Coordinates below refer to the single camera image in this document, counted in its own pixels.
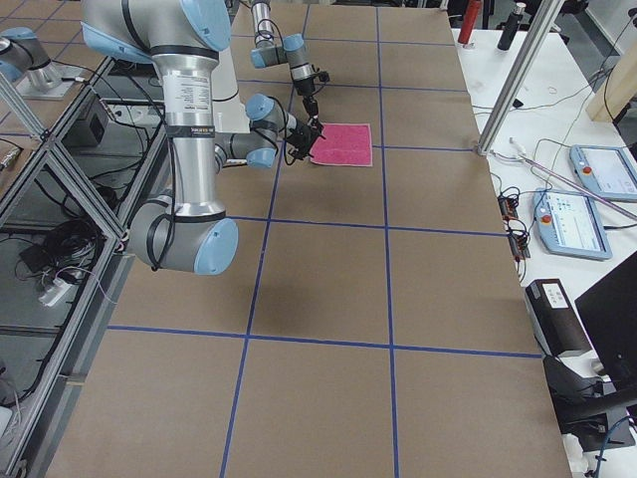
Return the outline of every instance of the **white table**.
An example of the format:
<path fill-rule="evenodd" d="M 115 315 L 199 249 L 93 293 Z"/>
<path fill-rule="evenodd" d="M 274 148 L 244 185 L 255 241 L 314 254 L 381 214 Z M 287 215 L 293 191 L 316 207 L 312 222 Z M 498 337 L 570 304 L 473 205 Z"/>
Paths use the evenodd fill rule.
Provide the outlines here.
<path fill-rule="evenodd" d="M 518 54 L 526 33 L 519 32 L 511 49 L 502 52 L 496 48 L 501 32 L 475 30 L 472 34 L 474 48 L 458 45 L 458 55 L 462 64 L 467 89 L 475 107 L 492 107 L 498 97 L 511 65 Z M 565 97 L 570 97 L 586 87 L 585 79 L 570 53 L 557 34 L 549 34 L 531 67 L 531 70 L 518 94 L 524 108 L 550 105 Z M 596 144 L 624 146 L 625 143 L 610 123 L 591 121 L 584 109 L 593 95 L 586 87 L 573 98 L 558 105 L 532 111 L 514 111 L 509 113 L 499 132 L 493 150 L 505 156 L 515 156 L 516 150 L 509 138 L 514 137 L 529 154 L 533 154 L 541 138 L 550 138 L 564 144 Z M 489 110 L 476 109 L 483 113 Z M 476 115 L 478 128 L 482 130 L 489 115 Z M 577 182 L 568 159 L 568 148 L 544 141 L 538 150 L 536 161 Z M 503 188 L 517 186 L 521 191 L 533 191 L 544 187 L 544 181 L 534 176 L 526 164 L 502 161 L 489 155 L 491 171 L 503 182 Z M 571 189 L 556 178 L 551 180 L 555 189 Z M 622 203 L 626 209 L 637 213 L 637 204 Z M 605 225 L 629 224 L 631 220 L 598 204 L 598 210 Z M 527 226 L 532 221 L 532 194 L 523 194 L 519 206 L 519 215 Z M 615 268 L 624 259 L 637 250 L 637 228 L 608 231 L 613 252 L 610 260 L 597 262 L 551 255 L 541 244 L 536 228 L 531 231 L 529 250 L 531 258 L 527 260 L 527 271 L 523 287 L 535 279 L 559 278 L 569 299 L 574 301 L 606 273 Z M 580 358 L 566 359 L 569 366 L 584 376 L 594 376 L 590 368 L 593 353 Z M 594 467 L 595 453 L 587 453 Z M 604 454 L 600 476 L 604 478 L 634 478 L 637 473 L 637 447 L 607 450 Z"/>

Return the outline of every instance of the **black box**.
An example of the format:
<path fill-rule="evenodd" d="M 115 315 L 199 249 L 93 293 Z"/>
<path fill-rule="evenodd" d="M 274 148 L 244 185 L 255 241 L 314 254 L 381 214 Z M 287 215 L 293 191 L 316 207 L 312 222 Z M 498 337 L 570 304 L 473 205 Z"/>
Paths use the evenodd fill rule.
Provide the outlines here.
<path fill-rule="evenodd" d="M 526 288 L 535 336 L 555 357 L 578 357 L 591 350 L 588 337 L 559 279 L 538 279 Z"/>

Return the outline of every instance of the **label sticker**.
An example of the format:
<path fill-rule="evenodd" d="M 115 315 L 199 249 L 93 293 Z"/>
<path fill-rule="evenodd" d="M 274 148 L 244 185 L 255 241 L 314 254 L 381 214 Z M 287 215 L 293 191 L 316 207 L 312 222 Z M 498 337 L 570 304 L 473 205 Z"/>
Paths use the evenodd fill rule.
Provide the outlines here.
<path fill-rule="evenodd" d="M 166 75 L 163 94 L 167 113 L 212 114 L 209 78 Z"/>
<path fill-rule="evenodd" d="M 537 284 L 535 282 L 531 284 L 531 292 L 533 293 L 533 297 L 536 300 L 539 299 L 539 289 L 537 288 Z"/>
<path fill-rule="evenodd" d="M 544 288 L 544 293 L 551 307 L 554 309 L 568 309 L 566 297 L 557 284 L 542 284 L 541 286 Z"/>

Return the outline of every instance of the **pink towel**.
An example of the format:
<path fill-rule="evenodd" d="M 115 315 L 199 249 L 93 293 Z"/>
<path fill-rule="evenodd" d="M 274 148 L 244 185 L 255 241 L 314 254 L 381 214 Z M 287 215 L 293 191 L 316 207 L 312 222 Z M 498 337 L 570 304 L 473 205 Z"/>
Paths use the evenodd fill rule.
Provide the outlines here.
<path fill-rule="evenodd" d="M 322 135 L 312 148 L 312 162 L 327 166 L 371 166 L 369 124 L 323 125 Z"/>

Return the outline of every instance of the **blue tape line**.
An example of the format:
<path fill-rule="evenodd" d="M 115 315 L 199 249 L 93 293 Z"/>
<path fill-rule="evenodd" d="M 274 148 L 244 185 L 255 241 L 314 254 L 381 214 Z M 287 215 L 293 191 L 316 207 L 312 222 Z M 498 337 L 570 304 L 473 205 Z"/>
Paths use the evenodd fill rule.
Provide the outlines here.
<path fill-rule="evenodd" d="M 267 341 L 267 342 L 287 342 L 291 344 L 314 344 L 319 346 L 340 346 L 340 347 L 354 347 L 359 349 L 384 349 L 389 350 L 388 344 L 375 344 L 371 342 L 350 342 L 350 341 L 332 341 L 323 339 L 304 339 L 295 337 L 279 337 L 279 336 L 262 336 L 262 335 L 250 335 L 251 340 L 255 341 Z"/>
<path fill-rule="evenodd" d="M 253 35 L 244 35 L 239 33 L 235 33 L 232 36 L 236 38 L 250 38 L 250 39 L 254 38 Z M 398 42 L 398 41 L 389 41 L 389 40 L 377 41 L 377 40 L 355 40 L 355 39 L 343 40 L 343 39 L 336 39 L 336 38 L 319 38 L 319 37 L 309 37 L 309 38 L 306 38 L 306 40 L 316 40 L 320 42 L 343 42 L 343 43 L 370 43 L 370 44 L 380 43 L 381 45 L 422 45 L 425 47 L 455 47 L 456 46 L 453 43 Z"/>
<path fill-rule="evenodd" d="M 11 20 L 29 20 L 30 22 L 34 22 L 34 21 L 35 22 L 43 22 L 45 20 L 55 20 L 56 22 L 76 22 L 76 23 L 79 22 L 79 20 L 74 20 L 72 18 L 51 18 L 51 17 L 49 17 L 47 19 L 42 19 L 42 18 L 31 18 L 31 17 L 12 17 L 11 13 L 10 13 L 7 17 L 5 17 L 2 20 L 0 20 L 0 23 L 4 22 L 5 20 L 7 20 L 9 18 L 11 18 Z"/>
<path fill-rule="evenodd" d="M 423 151 L 455 151 L 455 152 L 472 152 L 470 147 L 433 147 L 433 146 L 393 146 L 383 145 L 384 149 L 416 149 Z"/>
<path fill-rule="evenodd" d="M 215 331 L 198 331 L 187 329 L 167 329 L 156 327 L 143 327 L 143 326 L 107 326 L 110 331 L 121 332 L 144 332 L 150 334 L 168 334 L 176 336 L 198 336 L 198 337 L 217 337 L 221 339 L 250 339 L 263 342 L 287 342 L 292 344 L 311 344 L 311 345 L 323 345 L 323 346 L 335 346 L 335 347 L 351 347 L 362 349 L 394 349 L 397 351 L 410 351 L 410 352 L 426 352 L 432 354 L 450 354 L 457 356 L 487 356 L 487 357 L 509 357 L 513 359 L 541 359 L 541 354 L 529 354 L 522 352 L 499 352 L 499 351 L 477 351 L 471 349 L 449 349 L 441 347 L 424 347 L 424 346 L 402 346 L 394 344 L 377 344 L 374 342 L 356 342 L 356 341 L 335 341 L 329 339 L 307 339 L 298 337 L 283 337 L 283 336 L 265 336 L 265 335 L 246 335 L 236 334 L 230 332 L 215 332 Z"/>
<path fill-rule="evenodd" d="M 292 82 L 278 82 L 276 80 L 239 80 L 237 79 L 237 83 L 261 83 L 261 84 L 272 84 L 272 85 L 291 85 Z"/>
<path fill-rule="evenodd" d="M 66 5 L 66 3 L 67 3 L 67 2 L 60 2 L 60 5 L 58 5 L 58 8 L 56 8 L 53 12 L 51 12 L 51 15 L 49 15 L 47 18 L 45 18 L 45 19 L 44 19 L 44 23 L 43 23 L 42 25 L 40 25 L 38 28 L 36 28 L 36 29 L 34 30 L 34 32 L 35 32 L 35 33 L 37 33 L 37 32 L 38 32 L 38 30 L 40 30 L 42 27 L 44 27 L 44 26 L 46 25 L 46 23 L 47 23 L 47 20 L 51 20 L 51 18 L 52 18 L 52 17 L 53 17 L 56 13 L 58 13 L 58 11 L 60 11 L 60 9 L 61 9 L 62 7 L 64 7 L 64 6 Z"/>
<path fill-rule="evenodd" d="M 4 117 L 2 117 L 2 119 L 0 119 L 0 124 L 2 124 L 4 122 L 4 120 L 9 117 L 10 114 L 11 114 L 11 112 L 7 113 Z"/>
<path fill-rule="evenodd" d="M 485 231 L 465 231 L 454 229 L 435 229 L 431 227 L 409 227 L 409 226 L 391 226 L 391 225 L 373 225 L 373 224 L 350 224 L 346 222 L 319 222 L 319 221 L 305 221 L 301 219 L 277 219 L 277 218 L 262 218 L 262 217 L 248 217 L 248 216 L 229 216 L 233 219 L 240 219 L 244 221 L 257 221 L 257 222 L 271 222 L 279 224 L 301 224 L 310 226 L 331 226 L 331 227 L 352 227 L 360 229 L 376 229 L 389 231 L 408 231 L 408 232 L 427 232 L 427 233 L 439 233 L 439 234 L 460 234 L 469 236 L 489 236 L 489 237 L 507 237 L 507 233 L 504 232 L 485 232 Z"/>
<path fill-rule="evenodd" d="M 47 45 L 69 45 L 70 43 L 75 43 L 76 45 L 82 45 L 82 42 L 74 42 L 73 39 L 69 42 L 41 42 L 45 47 Z"/>
<path fill-rule="evenodd" d="M 438 347 L 394 346 L 398 351 L 431 352 L 435 354 L 452 354 L 457 356 L 508 357 L 512 359 L 541 359 L 541 354 L 522 352 L 472 351 L 468 349 L 445 349 Z"/>
<path fill-rule="evenodd" d="M 110 331 L 129 331 L 129 332 L 149 332 L 155 334 L 173 334 L 176 336 L 200 336 L 200 337 L 221 337 L 224 339 L 244 339 L 243 334 L 232 334 L 228 332 L 212 332 L 212 331 L 189 331 L 184 329 L 165 329 L 155 327 L 140 326 L 108 326 Z"/>
<path fill-rule="evenodd" d="M 4 116 L 4 118 L 6 118 L 10 114 L 11 113 L 7 113 Z M 3 135 L 3 136 L 31 137 L 31 135 L 26 133 L 26 132 L 0 132 L 0 134 Z"/>
<path fill-rule="evenodd" d="M 282 82 L 277 80 L 237 80 L 237 83 L 260 83 L 272 85 L 291 85 L 292 82 Z M 360 90 L 377 90 L 378 85 L 345 85 L 341 83 L 330 83 L 325 88 L 356 88 Z M 453 90 L 448 88 L 416 88 L 416 87 L 381 87 L 383 90 L 398 90 L 405 92 L 438 92 L 438 93 L 468 93 L 467 90 Z"/>
<path fill-rule="evenodd" d="M 380 42 L 384 45 L 425 45 L 427 47 L 455 47 L 453 43 L 432 43 L 432 42 L 399 42 L 384 40 Z"/>
<path fill-rule="evenodd" d="M 385 161 L 385 131 L 382 107 L 382 68 L 380 49 L 380 20 L 378 9 L 376 13 L 376 60 L 378 62 L 378 99 L 380 102 L 380 144 L 382 161 L 382 203 L 385 233 L 385 276 L 387 278 L 387 329 L 389 332 L 389 379 L 391 388 L 391 428 L 394 457 L 394 478 L 400 478 L 400 454 L 398 448 L 398 398 L 396 397 L 396 357 L 394 353 L 394 324 L 391 291 L 391 252 L 389 247 L 389 207 L 387 204 L 387 171 Z"/>
<path fill-rule="evenodd" d="M 382 87 L 385 90 L 402 90 L 406 92 L 442 92 L 442 93 L 468 93 L 467 90 L 455 90 L 451 88 L 416 88 L 416 87 Z"/>
<path fill-rule="evenodd" d="M 230 219 L 238 219 L 240 221 L 256 221 L 256 222 L 268 222 L 266 217 L 248 217 L 248 216 L 228 216 Z"/>
<path fill-rule="evenodd" d="M 308 11 L 306 11 L 306 22 L 305 24 L 307 24 L 308 22 L 308 13 L 309 13 L 309 9 Z M 290 90 L 290 99 L 288 100 L 288 111 L 291 109 L 292 107 L 292 100 L 294 97 L 294 88 L 292 88 L 291 86 L 291 90 Z M 259 296 L 259 287 L 261 286 L 261 275 L 263 273 L 263 263 L 264 263 L 264 259 L 265 259 L 265 255 L 266 255 L 266 249 L 268 246 L 268 236 L 270 234 L 270 226 L 271 226 L 271 219 L 272 219 L 272 213 L 274 211 L 274 206 L 275 206 L 275 200 L 277 197 L 277 187 L 279 185 L 279 177 L 280 177 L 280 173 L 281 173 L 281 163 L 283 162 L 283 155 L 285 154 L 285 148 L 282 147 L 280 154 L 279 154 L 279 161 L 277 163 L 277 172 L 275 174 L 275 181 L 274 181 L 274 185 L 272 187 L 272 196 L 270 198 L 270 208 L 268 210 L 268 219 L 267 219 L 267 223 L 266 223 L 266 230 L 264 232 L 264 237 L 263 237 L 263 244 L 262 244 L 262 248 L 261 248 L 261 257 L 259 258 L 259 267 L 257 269 L 257 278 L 255 281 L 255 289 L 253 292 L 253 296 L 252 296 L 252 303 L 250 305 L 250 317 L 248 319 L 248 327 L 246 330 L 246 337 L 244 339 L 244 346 L 243 346 L 243 350 L 241 352 L 241 362 L 239 364 L 239 372 L 237 375 L 237 382 L 235 385 L 235 395 L 233 398 L 233 402 L 232 402 L 232 409 L 230 412 L 230 420 L 228 423 L 228 431 L 226 433 L 226 444 L 224 446 L 224 452 L 223 452 L 223 459 L 221 462 L 221 470 L 219 471 L 219 478 L 225 478 L 226 475 L 226 469 L 228 466 L 228 459 L 230 456 L 230 446 L 232 444 L 232 433 L 234 430 L 234 423 L 235 423 L 235 418 L 236 418 L 236 414 L 237 414 L 237 407 L 239 405 L 239 398 L 240 398 L 240 392 L 241 392 L 241 385 L 243 382 L 243 373 L 244 373 L 244 368 L 245 368 L 245 363 L 246 363 L 246 357 L 248 355 L 248 345 L 250 343 L 250 332 L 252 331 L 252 324 L 253 324 L 253 320 L 254 320 L 254 315 L 255 315 L 255 309 L 256 309 L 256 304 L 257 304 L 257 297 Z"/>
<path fill-rule="evenodd" d="M 436 232 L 440 234 L 460 234 L 465 236 L 508 237 L 505 232 L 455 231 L 451 229 L 430 229 L 418 227 L 389 226 L 392 231 Z"/>
<path fill-rule="evenodd" d="M 0 20 L 0 23 L 4 22 L 5 20 L 8 20 L 9 18 L 11 18 L 13 20 L 14 17 L 12 17 L 12 15 L 14 13 L 16 13 L 18 10 L 20 10 L 23 7 L 23 5 L 25 4 L 25 2 L 26 2 L 26 0 L 22 0 L 22 2 L 20 2 L 20 5 L 18 5 L 16 8 L 11 10 L 6 17 L 4 17 L 2 20 Z M 22 18 L 15 18 L 15 19 L 16 20 L 27 20 L 27 19 L 22 19 Z M 33 20 L 42 20 L 42 19 L 41 18 L 34 18 Z"/>
<path fill-rule="evenodd" d="M 272 222 L 280 224 L 307 224 L 311 226 L 334 226 L 334 227 L 353 227 L 361 229 L 384 229 L 385 226 L 375 226 L 373 224 L 348 224 L 339 222 L 318 222 L 318 221 L 304 221 L 297 219 L 271 219 Z"/>
<path fill-rule="evenodd" d="M 71 39 L 71 42 L 67 43 L 67 45 L 60 50 L 60 53 L 58 55 L 56 55 L 56 60 L 58 60 L 60 57 L 62 57 L 62 55 L 64 55 L 64 52 L 67 51 L 67 48 L 69 48 L 71 45 L 81 45 L 81 43 L 76 43 L 75 39 L 78 38 L 80 36 L 80 34 L 82 33 L 82 30 L 80 30 L 78 33 L 76 33 L 74 35 L 74 37 Z"/>

